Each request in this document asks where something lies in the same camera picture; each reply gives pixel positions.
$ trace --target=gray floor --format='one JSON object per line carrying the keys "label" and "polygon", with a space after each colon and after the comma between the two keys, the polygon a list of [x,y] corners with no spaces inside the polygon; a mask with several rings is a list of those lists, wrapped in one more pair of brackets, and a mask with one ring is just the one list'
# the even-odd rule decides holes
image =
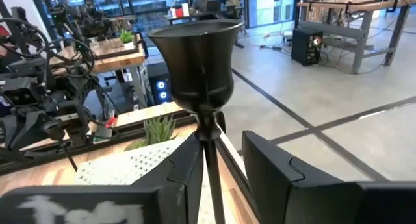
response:
{"label": "gray floor", "polygon": [[[397,16],[398,12],[374,19],[369,35],[377,36],[372,37],[368,45],[387,47],[395,24],[387,30],[381,29]],[[360,23],[355,21],[352,27]],[[362,75],[343,73],[350,71],[353,56],[331,47],[324,50],[329,54],[331,65],[337,68],[329,64],[303,67],[283,53],[259,48],[259,45],[280,44],[279,32],[292,26],[293,23],[285,23],[249,30],[247,36],[240,38],[246,48],[233,50],[232,66],[310,125],[316,127],[416,96],[415,9],[411,9],[391,66],[380,66],[383,55],[366,58],[360,72],[375,70]],[[160,56],[149,58],[151,63],[160,61]],[[234,94],[223,111],[227,135],[236,149],[241,149],[243,130],[254,131],[267,140],[306,130],[242,79],[237,76],[234,79]],[[343,180],[376,180],[362,165],[355,163],[357,161],[389,180],[416,180],[416,160],[412,160],[416,156],[416,148],[413,148],[416,146],[416,105],[365,117],[322,132],[333,140],[332,144],[346,149],[343,153],[314,134],[281,143],[278,147]]]}

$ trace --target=red object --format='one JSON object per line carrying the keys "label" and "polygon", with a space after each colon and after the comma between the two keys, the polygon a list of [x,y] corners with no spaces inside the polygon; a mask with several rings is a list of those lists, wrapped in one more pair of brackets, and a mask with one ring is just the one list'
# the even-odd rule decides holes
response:
{"label": "red object", "polygon": [[110,128],[115,121],[116,121],[116,118],[111,117],[110,120],[105,124],[105,127]]}
{"label": "red object", "polygon": [[176,9],[176,17],[177,18],[183,17],[183,10],[182,10],[182,8]]}
{"label": "red object", "polygon": [[10,36],[10,33],[3,26],[0,25],[0,36]]}

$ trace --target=wall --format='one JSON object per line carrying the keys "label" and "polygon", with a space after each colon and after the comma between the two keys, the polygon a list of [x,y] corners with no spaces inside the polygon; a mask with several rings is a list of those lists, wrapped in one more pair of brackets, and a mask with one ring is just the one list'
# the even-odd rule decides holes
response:
{"label": "wall", "polygon": [[51,38],[49,34],[47,33],[46,27],[44,22],[42,21],[42,18],[39,15],[38,9],[36,8],[36,5],[34,4],[33,0],[3,0],[5,2],[6,7],[8,8],[8,11],[10,14],[12,13],[11,8],[15,6],[23,7],[26,10],[26,18],[29,23],[37,26],[47,37],[47,39],[50,41]]}

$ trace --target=computer tower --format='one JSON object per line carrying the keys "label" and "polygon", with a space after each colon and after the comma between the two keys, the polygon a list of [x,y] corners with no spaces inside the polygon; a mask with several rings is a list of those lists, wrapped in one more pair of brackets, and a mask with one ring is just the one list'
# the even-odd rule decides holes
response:
{"label": "computer tower", "polygon": [[148,78],[154,105],[173,101],[170,95],[168,66],[164,62],[148,65]]}
{"label": "computer tower", "polygon": [[291,57],[303,66],[318,64],[321,45],[322,32],[305,27],[294,29]]}

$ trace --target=potted plant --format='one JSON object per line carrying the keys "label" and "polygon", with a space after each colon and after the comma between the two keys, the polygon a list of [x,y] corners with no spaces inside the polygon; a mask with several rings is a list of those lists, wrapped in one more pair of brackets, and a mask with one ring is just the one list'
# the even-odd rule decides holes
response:
{"label": "potted plant", "polygon": [[146,137],[131,143],[124,151],[138,149],[174,139],[176,136],[172,137],[172,134],[175,130],[176,121],[173,120],[173,118],[173,116],[170,119],[168,116],[165,116],[161,120],[161,117],[159,116],[146,120],[144,124]]}
{"label": "potted plant", "polygon": [[123,42],[125,50],[131,50],[135,48],[135,45],[133,44],[133,34],[131,32],[122,29],[120,33],[120,40]]}

